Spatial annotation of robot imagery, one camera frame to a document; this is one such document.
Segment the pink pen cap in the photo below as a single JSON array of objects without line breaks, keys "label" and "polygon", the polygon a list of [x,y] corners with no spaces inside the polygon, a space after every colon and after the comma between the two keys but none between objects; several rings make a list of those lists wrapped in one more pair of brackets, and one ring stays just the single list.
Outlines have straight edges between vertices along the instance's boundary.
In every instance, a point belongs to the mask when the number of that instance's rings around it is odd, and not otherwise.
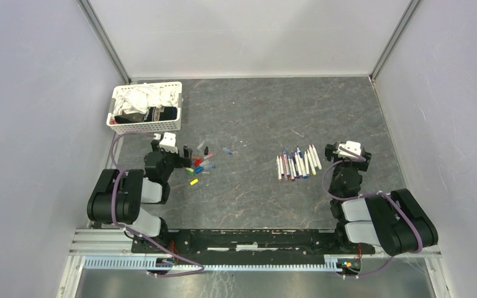
[{"label": "pink pen cap", "polygon": [[211,159],[211,158],[213,158],[213,157],[215,157],[215,154],[214,154],[214,153],[210,153],[210,154],[208,154],[208,155],[205,155],[205,156],[203,157],[203,160],[206,161],[206,160],[209,160],[209,159]]}]

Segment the clear blue pen cap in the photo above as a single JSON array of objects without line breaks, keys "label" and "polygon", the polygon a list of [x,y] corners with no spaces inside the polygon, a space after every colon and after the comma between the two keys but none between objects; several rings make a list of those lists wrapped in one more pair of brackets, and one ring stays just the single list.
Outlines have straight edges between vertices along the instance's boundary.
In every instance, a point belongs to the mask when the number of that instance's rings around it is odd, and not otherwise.
[{"label": "clear blue pen cap", "polygon": [[233,153],[230,149],[228,149],[227,147],[223,147],[222,150],[223,150],[226,154],[228,154],[229,156],[232,156],[232,155],[234,154],[234,153]]}]

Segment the pink highlighter pen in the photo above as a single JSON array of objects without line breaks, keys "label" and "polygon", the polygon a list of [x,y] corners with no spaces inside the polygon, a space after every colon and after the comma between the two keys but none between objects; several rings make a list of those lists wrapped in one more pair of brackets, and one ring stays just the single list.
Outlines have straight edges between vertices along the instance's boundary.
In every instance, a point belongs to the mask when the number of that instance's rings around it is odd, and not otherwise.
[{"label": "pink highlighter pen", "polygon": [[283,173],[283,166],[281,163],[281,157],[277,156],[276,157],[276,162],[277,162],[277,171],[278,171],[278,181],[282,181],[284,178],[284,173]]}]

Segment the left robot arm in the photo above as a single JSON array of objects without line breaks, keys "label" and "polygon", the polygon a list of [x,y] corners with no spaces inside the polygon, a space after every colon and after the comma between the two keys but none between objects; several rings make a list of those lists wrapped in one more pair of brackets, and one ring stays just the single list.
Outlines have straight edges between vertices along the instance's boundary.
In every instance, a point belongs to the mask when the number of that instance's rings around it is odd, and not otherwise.
[{"label": "left robot arm", "polygon": [[168,182],[175,169],[189,168],[193,150],[178,148],[165,141],[153,141],[144,158],[144,169],[105,169],[100,174],[86,206],[88,219],[96,224],[119,224],[137,237],[147,236],[146,244],[155,253],[170,246],[164,219],[152,215],[144,204],[165,204],[171,187]]}]

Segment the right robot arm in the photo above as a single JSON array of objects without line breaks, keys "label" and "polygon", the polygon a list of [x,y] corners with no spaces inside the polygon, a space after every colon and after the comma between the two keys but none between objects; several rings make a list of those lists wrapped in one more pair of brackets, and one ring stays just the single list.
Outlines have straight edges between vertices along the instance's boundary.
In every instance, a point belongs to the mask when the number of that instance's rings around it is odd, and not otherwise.
[{"label": "right robot arm", "polygon": [[331,162],[324,184],[330,211],[338,223],[334,246],[341,253],[358,244],[381,247],[389,256],[419,253],[439,241],[438,231],[410,190],[361,193],[363,173],[372,154],[360,143],[346,141],[325,146]]}]

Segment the white plastic basket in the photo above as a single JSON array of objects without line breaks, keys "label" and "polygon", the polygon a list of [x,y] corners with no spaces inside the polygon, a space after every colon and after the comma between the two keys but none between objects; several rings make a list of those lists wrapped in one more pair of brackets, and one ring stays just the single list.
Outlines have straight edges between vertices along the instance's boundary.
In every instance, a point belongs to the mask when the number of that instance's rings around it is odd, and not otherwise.
[{"label": "white plastic basket", "polygon": [[183,85],[179,81],[117,86],[106,125],[118,134],[181,129]]}]

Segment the black item in basket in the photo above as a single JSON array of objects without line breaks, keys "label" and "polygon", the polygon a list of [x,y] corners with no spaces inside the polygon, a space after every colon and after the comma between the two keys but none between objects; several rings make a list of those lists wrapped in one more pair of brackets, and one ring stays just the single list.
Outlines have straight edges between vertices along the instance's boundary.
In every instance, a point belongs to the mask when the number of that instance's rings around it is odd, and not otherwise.
[{"label": "black item in basket", "polygon": [[141,122],[160,122],[167,120],[175,120],[178,116],[176,107],[150,107],[145,113],[133,112],[123,113],[114,116],[115,124],[135,124]]}]

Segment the white cloth in basket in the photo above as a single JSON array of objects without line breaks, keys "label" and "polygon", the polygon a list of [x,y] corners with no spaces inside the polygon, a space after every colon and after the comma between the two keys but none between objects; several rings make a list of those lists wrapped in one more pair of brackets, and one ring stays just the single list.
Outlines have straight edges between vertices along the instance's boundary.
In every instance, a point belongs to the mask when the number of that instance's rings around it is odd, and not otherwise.
[{"label": "white cloth in basket", "polygon": [[115,87],[112,93],[114,105],[111,114],[145,113],[150,107],[179,107],[182,84],[143,83]]}]

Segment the right base electronics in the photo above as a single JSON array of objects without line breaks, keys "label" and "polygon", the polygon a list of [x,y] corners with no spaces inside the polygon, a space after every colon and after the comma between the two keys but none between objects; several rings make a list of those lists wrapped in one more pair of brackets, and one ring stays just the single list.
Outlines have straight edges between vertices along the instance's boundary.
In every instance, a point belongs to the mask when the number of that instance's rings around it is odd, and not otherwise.
[{"label": "right base electronics", "polygon": [[340,269],[340,274],[356,276],[361,272],[361,260],[338,260],[336,263],[337,269]]}]

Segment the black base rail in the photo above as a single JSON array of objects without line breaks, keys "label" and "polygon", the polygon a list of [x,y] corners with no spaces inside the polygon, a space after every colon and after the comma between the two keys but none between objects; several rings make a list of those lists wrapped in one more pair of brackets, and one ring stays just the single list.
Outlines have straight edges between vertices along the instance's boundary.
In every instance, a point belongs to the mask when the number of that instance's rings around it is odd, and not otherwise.
[{"label": "black base rail", "polygon": [[177,265],[315,265],[324,256],[372,255],[369,244],[342,240],[321,229],[186,229],[169,230],[156,242],[179,256]]}]

